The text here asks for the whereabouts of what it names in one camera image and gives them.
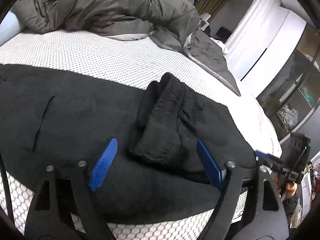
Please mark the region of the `person's right hand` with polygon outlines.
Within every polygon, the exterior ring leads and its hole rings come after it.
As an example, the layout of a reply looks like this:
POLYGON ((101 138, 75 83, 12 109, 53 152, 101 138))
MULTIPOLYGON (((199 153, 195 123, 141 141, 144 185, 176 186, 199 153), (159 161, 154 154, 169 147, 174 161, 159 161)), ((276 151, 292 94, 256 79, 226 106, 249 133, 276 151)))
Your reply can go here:
MULTIPOLYGON (((278 185, 278 175, 276 173, 272 174, 272 178, 273 178, 273 181, 274 181, 276 188, 278 190, 279 196, 280 196, 280 198, 282 198, 283 193, 281 193, 281 187, 278 185)), ((295 195, 296 191, 297 191, 297 184, 293 181, 288 181, 285 186, 286 196, 284 198, 290 199, 291 197, 293 197, 295 195)))

